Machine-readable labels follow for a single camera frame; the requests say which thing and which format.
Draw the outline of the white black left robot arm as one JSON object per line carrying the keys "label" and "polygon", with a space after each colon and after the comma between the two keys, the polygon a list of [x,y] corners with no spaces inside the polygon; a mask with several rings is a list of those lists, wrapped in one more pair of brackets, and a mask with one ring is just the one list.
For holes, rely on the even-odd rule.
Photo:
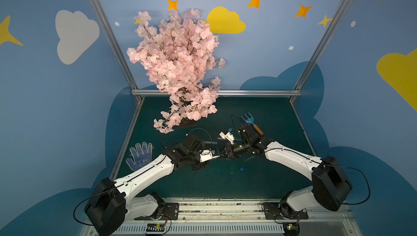
{"label": "white black left robot arm", "polygon": [[165,212],[165,202],[150,193],[135,199],[157,180],[170,175],[175,170],[191,165],[194,170],[204,168],[206,162],[220,157],[220,151],[204,144],[194,135],[188,135],[183,142],[164,149],[155,160],[125,177],[99,182],[92,196],[84,202],[84,212],[100,236],[109,236],[124,222],[136,218],[169,219]]}

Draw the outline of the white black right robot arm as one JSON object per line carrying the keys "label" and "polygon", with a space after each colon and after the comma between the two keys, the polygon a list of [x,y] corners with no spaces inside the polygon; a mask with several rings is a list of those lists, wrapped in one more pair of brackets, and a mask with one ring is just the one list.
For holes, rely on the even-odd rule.
{"label": "white black right robot arm", "polygon": [[345,173],[347,169],[331,156],[320,158],[291,149],[276,140],[265,137],[252,124],[238,130],[240,140],[231,130],[224,129],[219,136],[226,141],[220,151],[222,158],[235,159],[246,153],[261,156],[284,165],[308,178],[312,185],[288,192],[278,204],[278,213],[286,219],[294,219],[304,210],[322,206],[328,211],[338,211],[346,204],[353,184]]}

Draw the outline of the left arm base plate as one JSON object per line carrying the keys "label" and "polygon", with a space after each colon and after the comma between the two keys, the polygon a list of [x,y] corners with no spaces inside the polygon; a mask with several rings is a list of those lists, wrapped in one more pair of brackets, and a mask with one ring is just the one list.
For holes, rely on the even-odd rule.
{"label": "left arm base plate", "polygon": [[161,203],[151,216],[137,217],[134,220],[178,220],[178,203]]}

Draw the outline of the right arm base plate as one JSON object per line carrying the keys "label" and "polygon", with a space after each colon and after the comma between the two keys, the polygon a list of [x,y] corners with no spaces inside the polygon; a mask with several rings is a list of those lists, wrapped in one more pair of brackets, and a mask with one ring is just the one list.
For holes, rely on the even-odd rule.
{"label": "right arm base plate", "polygon": [[309,218],[305,209],[296,212],[286,203],[263,202],[261,210],[267,220],[307,220]]}

